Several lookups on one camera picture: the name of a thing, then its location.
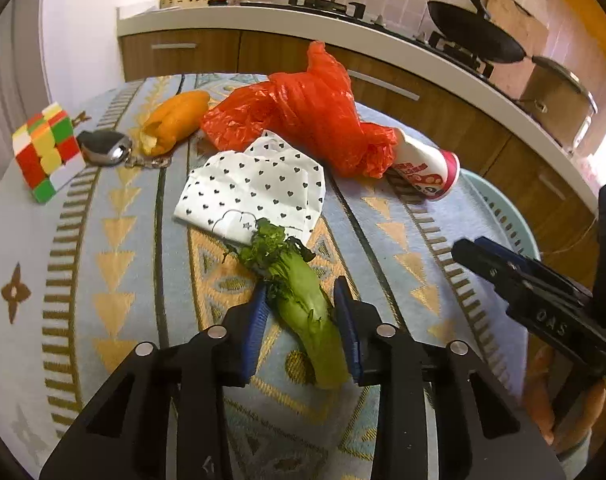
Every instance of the frying pan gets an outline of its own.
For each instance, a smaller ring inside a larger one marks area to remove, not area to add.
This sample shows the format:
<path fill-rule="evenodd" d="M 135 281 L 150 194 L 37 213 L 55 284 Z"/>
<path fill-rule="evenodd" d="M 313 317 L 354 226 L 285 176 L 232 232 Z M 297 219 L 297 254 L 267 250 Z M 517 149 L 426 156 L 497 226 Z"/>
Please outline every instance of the frying pan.
<path fill-rule="evenodd" d="M 490 21 L 481 0 L 471 0 L 476 13 L 445 2 L 427 2 L 432 21 L 448 40 L 458 43 L 485 61 L 516 63 L 526 52 L 520 43 Z"/>

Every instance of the tablecloth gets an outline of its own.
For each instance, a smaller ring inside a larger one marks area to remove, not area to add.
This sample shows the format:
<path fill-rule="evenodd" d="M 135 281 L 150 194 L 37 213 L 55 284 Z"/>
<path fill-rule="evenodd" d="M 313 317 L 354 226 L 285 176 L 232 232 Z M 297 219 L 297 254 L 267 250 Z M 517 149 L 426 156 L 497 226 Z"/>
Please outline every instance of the tablecloth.
<path fill-rule="evenodd" d="M 136 145 L 141 124 L 177 92 L 205 89 L 214 105 L 232 89 L 263 79 L 148 78 L 69 112 L 85 112 L 76 134 L 115 127 Z M 357 108 L 363 120 L 430 142 Z M 173 219 L 187 173 L 212 153 L 197 134 L 165 170 L 87 168 L 46 205 L 34 202 L 14 162 L 0 181 L 0 436 L 33 476 L 138 341 L 161 348 L 186 342 L 249 297 L 256 278 L 234 257 L 223 261 L 222 242 Z M 344 274 L 384 322 L 406 323 L 416 340 L 465 340 L 518 396 L 526 332 L 505 316 L 505 304 L 488 284 L 449 253 L 462 236 L 506 244 L 475 190 L 461 179 L 443 200 L 425 202 L 393 171 L 380 180 L 326 171 L 326 186 L 323 215 L 308 243 L 325 290 Z M 8 284 L 10 296 L 2 293 Z M 225 391 L 235 478 L 369 478 L 378 388 L 346 383 L 329 392 L 309 380 L 301 347 L 270 318 L 256 375 L 247 387 Z M 171 428 L 175 424 L 172 418 Z M 434 432 L 431 421 L 432 441 Z M 168 467 L 173 478 L 173 464 Z"/>

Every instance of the green cube sticker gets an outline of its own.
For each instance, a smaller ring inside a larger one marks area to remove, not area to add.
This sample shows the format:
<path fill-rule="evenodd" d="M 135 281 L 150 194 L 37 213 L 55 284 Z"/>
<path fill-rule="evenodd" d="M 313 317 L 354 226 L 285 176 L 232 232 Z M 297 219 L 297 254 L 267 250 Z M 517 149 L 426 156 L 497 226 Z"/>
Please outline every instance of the green cube sticker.
<path fill-rule="evenodd" d="M 30 126 L 27 127 L 27 131 L 29 133 L 32 133 L 33 131 L 35 131 L 39 126 L 41 126 L 43 123 L 45 123 L 45 119 L 41 118 L 38 121 L 36 121 L 33 124 L 30 124 Z"/>
<path fill-rule="evenodd" d="M 72 128 L 72 121 L 70 121 L 69 117 L 65 117 L 54 126 L 50 126 L 50 129 L 52 130 L 54 140 L 57 144 L 61 144 L 61 142 L 70 137 L 74 131 Z"/>
<path fill-rule="evenodd" d="M 48 202 L 48 200 L 55 195 L 56 191 L 54 190 L 50 180 L 46 178 L 42 183 L 32 190 L 32 193 L 36 198 L 36 201 L 43 204 Z"/>

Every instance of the green vegetable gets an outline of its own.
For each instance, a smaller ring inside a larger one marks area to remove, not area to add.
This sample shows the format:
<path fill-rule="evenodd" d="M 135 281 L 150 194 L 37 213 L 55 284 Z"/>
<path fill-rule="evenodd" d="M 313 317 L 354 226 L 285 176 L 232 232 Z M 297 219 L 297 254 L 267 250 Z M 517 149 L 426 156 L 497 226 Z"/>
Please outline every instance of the green vegetable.
<path fill-rule="evenodd" d="M 307 264 L 315 254 L 297 238 L 285 239 L 285 228 L 267 218 L 257 220 L 256 227 L 250 247 L 238 251 L 238 259 L 268 280 L 268 302 L 301 338 L 317 386 L 337 388 L 348 372 L 341 336 L 331 319 L 333 306 Z"/>

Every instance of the white napkin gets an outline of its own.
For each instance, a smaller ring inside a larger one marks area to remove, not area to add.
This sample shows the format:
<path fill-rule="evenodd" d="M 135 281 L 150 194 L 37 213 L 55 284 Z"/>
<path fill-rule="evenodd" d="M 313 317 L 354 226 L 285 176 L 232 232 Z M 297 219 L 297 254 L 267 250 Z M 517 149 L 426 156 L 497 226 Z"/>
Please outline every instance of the white napkin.
<path fill-rule="evenodd" d="M 190 171 L 174 215 L 241 244 L 267 218 L 305 244 L 324 197 L 323 167 L 266 130 L 243 153 L 217 153 Z"/>

